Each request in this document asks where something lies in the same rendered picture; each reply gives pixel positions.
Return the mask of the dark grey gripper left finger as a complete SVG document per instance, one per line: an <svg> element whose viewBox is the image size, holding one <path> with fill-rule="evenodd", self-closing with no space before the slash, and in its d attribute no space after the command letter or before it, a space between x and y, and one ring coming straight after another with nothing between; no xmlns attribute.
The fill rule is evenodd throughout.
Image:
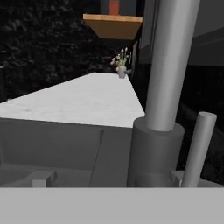
<svg viewBox="0 0 224 224"><path fill-rule="evenodd" d="M33 171L26 178L4 184L3 187L51 187L56 179L56 171Z"/></svg>

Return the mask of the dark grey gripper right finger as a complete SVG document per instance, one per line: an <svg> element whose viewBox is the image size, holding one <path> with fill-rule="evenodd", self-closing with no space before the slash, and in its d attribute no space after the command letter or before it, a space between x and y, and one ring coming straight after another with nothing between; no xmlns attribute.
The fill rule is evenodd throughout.
<svg viewBox="0 0 224 224"><path fill-rule="evenodd" d="M183 171L171 171L171 179L173 180L175 186L180 186L180 182L183 178L183 175L184 175ZM224 185L220 185L212 181L208 181L201 178L199 180L198 187L199 188L224 188Z"/></svg>

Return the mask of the grey sink basin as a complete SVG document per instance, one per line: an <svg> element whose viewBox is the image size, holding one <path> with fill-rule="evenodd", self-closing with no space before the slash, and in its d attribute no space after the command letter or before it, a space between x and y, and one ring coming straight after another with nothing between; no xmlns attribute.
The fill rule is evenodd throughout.
<svg viewBox="0 0 224 224"><path fill-rule="evenodd" d="M0 118L0 187L56 171L52 187L125 187L132 129Z"/></svg>

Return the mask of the grey sink faucet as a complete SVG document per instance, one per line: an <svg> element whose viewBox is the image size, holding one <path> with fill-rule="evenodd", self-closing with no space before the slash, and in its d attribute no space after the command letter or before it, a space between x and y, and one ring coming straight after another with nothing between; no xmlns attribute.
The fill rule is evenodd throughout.
<svg viewBox="0 0 224 224"><path fill-rule="evenodd" d="M176 123L201 0L160 0L146 110L133 123L127 186L169 186L185 134Z"/></svg>

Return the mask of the pink flowers in grey vase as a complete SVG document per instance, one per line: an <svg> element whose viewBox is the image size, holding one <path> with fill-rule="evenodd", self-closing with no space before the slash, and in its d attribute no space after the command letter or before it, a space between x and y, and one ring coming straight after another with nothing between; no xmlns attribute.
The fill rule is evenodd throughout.
<svg viewBox="0 0 224 224"><path fill-rule="evenodd" d="M110 62L111 66L116 66L116 72L120 79L124 79L126 75L130 75L132 70L128 69L126 63L129 59L128 48L123 48Z"/></svg>

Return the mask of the orange bottle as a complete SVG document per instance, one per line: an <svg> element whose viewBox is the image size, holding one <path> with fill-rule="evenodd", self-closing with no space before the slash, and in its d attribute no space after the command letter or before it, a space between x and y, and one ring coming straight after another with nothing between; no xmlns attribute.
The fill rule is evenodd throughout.
<svg viewBox="0 0 224 224"><path fill-rule="evenodd" d="M118 16L120 11L120 0L109 0L108 14Z"/></svg>

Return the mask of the dark grey wall cupboards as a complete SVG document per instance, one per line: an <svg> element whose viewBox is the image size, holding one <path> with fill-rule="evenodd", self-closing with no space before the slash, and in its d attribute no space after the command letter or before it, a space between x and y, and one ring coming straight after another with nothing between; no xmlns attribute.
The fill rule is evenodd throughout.
<svg viewBox="0 0 224 224"><path fill-rule="evenodd" d="M139 62L150 64L159 0L145 0ZM224 67L224 0L201 0L188 64Z"/></svg>

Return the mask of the wooden wall shelf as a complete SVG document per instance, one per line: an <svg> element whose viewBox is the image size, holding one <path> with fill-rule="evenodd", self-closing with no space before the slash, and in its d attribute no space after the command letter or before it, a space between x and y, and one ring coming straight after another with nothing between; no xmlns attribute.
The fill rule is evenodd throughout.
<svg viewBox="0 0 224 224"><path fill-rule="evenodd" d="M101 39L133 40L143 23L142 17L84 14L83 20Z"/></svg>

